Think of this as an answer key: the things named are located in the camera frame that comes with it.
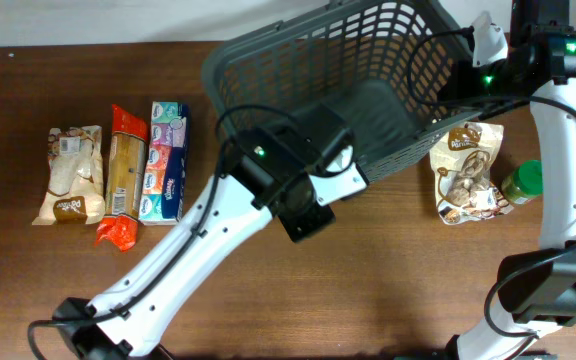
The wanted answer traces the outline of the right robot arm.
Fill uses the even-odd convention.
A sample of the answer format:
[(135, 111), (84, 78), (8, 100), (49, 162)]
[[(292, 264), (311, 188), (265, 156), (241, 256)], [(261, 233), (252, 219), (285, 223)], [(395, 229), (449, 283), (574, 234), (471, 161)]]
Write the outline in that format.
[(515, 359), (542, 337), (576, 325), (576, 32), (566, 1), (516, 1), (509, 31), (488, 13), (466, 30), (472, 59), (441, 90), (483, 112), (528, 104), (543, 171), (536, 251), (505, 258), (483, 320), (455, 336), (453, 359)]

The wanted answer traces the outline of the green lidded jar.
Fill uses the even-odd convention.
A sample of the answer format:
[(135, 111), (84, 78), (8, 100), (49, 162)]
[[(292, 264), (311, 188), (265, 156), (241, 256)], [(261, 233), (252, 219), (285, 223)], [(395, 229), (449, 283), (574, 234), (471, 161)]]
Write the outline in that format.
[(526, 161), (506, 176), (501, 185), (504, 197), (515, 205), (525, 204), (543, 194), (542, 163)]

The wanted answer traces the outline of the white brown rice pouch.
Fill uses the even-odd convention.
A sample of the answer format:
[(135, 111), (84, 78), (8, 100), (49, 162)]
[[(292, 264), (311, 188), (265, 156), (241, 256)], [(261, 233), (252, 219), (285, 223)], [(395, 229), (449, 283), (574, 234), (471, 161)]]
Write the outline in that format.
[(51, 128), (49, 182), (34, 226), (94, 224), (105, 212), (102, 127)]

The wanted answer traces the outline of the grey plastic shopping basket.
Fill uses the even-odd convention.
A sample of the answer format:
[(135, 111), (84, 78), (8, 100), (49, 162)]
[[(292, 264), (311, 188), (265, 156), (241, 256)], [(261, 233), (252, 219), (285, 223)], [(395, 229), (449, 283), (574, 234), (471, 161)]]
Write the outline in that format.
[(267, 105), (301, 118), (325, 105), (353, 129), (371, 183), (418, 163), (474, 111), (434, 106), (452, 66), (469, 60), (458, 25), (437, 1), (331, 1), (232, 39), (202, 66), (221, 135), (268, 125)]

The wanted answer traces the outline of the orange spaghetti packet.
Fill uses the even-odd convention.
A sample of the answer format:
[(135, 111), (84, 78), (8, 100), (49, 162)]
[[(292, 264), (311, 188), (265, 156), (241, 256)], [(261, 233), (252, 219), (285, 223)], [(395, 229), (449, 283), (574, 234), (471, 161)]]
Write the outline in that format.
[(105, 213), (96, 243), (108, 241), (124, 252), (137, 242), (149, 127), (118, 105), (113, 104), (112, 111)]

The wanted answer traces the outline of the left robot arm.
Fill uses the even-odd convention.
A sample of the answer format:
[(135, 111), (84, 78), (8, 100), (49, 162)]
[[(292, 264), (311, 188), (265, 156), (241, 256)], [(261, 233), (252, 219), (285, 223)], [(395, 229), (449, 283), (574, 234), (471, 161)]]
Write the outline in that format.
[(184, 302), (249, 237), (279, 219), (298, 243), (334, 222), (331, 203), (364, 190), (351, 125), (318, 105), (302, 118), (269, 106), (268, 125), (222, 142), (213, 175), (181, 221), (116, 284), (68, 298), (47, 326), (79, 359), (152, 357)]

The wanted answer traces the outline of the Kleenex tissue multipack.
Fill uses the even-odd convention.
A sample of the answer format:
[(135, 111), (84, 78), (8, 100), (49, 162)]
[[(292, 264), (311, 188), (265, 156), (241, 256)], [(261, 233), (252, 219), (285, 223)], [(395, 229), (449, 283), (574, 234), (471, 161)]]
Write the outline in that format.
[(183, 212), (188, 155), (189, 107), (154, 101), (139, 221), (146, 226), (175, 225)]

